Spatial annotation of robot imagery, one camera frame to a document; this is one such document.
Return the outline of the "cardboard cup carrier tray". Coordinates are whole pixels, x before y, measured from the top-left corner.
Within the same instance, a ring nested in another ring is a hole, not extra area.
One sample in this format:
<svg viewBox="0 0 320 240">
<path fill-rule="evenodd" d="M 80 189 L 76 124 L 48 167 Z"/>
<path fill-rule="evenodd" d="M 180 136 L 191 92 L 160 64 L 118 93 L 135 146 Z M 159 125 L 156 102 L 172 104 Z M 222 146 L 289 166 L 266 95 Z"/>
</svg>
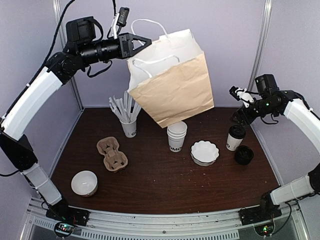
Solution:
<svg viewBox="0 0 320 240">
<path fill-rule="evenodd" d="M 96 144 L 98 152 L 104 156 L 103 164 L 110 172 L 116 173 L 128 165 L 128 158 L 119 151 L 119 143 L 113 136 L 99 140 Z"/>
</svg>

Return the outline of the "white paper coffee cup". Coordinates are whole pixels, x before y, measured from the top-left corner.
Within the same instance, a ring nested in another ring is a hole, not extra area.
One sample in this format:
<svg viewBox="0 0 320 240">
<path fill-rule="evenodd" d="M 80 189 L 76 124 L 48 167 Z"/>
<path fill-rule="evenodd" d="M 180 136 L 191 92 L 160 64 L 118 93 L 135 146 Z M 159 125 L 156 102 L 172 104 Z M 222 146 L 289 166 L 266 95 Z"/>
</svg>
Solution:
<svg viewBox="0 0 320 240">
<path fill-rule="evenodd" d="M 235 151 L 240 146 L 244 138 L 244 135 L 232 135 L 229 133 L 226 140 L 226 148 L 229 151 Z"/>
</svg>

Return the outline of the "brown paper takeout bag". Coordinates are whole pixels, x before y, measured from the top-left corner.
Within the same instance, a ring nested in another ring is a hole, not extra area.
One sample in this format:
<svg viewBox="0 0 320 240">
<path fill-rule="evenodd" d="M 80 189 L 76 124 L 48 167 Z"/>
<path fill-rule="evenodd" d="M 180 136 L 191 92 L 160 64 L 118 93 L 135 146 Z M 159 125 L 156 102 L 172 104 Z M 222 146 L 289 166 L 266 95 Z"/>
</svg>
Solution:
<svg viewBox="0 0 320 240">
<path fill-rule="evenodd" d="M 161 128 L 215 106 L 205 53 L 190 29 L 165 32 L 127 65 L 128 93 Z"/>
</svg>

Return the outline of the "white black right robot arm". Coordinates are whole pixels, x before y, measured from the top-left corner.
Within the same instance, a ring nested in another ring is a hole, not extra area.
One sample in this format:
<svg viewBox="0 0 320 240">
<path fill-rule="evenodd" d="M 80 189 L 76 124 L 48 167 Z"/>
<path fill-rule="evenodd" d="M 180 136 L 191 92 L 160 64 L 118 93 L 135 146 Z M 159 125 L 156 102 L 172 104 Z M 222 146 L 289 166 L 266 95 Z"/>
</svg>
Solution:
<svg viewBox="0 0 320 240">
<path fill-rule="evenodd" d="M 230 120 L 243 127 L 257 127 L 280 186 L 262 195 L 256 210 L 268 220 L 286 202 L 320 194 L 320 120 L 301 94 L 293 90 L 253 94 L 231 87 L 229 93 L 240 107 Z"/>
</svg>

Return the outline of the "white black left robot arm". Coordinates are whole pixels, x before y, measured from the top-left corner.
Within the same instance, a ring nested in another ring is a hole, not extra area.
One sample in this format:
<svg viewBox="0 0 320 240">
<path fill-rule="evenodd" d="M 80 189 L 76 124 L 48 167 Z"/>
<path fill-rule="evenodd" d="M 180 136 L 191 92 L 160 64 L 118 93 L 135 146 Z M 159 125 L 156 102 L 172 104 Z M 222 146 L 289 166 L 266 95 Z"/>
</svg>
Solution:
<svg viewBox="0 0 320 240">
<path fill-rule="evenodd" d="M 94 33 L 69 33 L 62 52 L 45 62 L 34 81 L 28 85 L 0 124 L 0 147 L 24 177 L 35 187 L 61 222 L 72 218 L 68 202 L 39 165 L 24 134 L 25 129 L 48 100 L 78 70 L 85 71 L 94 63 L 135 56 L 152 41 L 131 33 L 96 40 Z"/>
</svg>

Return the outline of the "black plastic cup lid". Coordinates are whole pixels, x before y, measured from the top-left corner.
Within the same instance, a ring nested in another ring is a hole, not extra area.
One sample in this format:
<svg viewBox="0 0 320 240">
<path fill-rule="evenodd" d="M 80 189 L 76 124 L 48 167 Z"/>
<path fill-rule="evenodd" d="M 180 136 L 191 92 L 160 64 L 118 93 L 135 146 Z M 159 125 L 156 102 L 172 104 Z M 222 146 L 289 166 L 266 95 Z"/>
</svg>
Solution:
<svg viewBox="0 0 320 240">
<path fill-rule="evenodd" d="M 228 130 L 228 134 L 235 139 L 244 139 L 246 136 L 246 130 L 241 125 L 232 125 Z"/>
</svg>

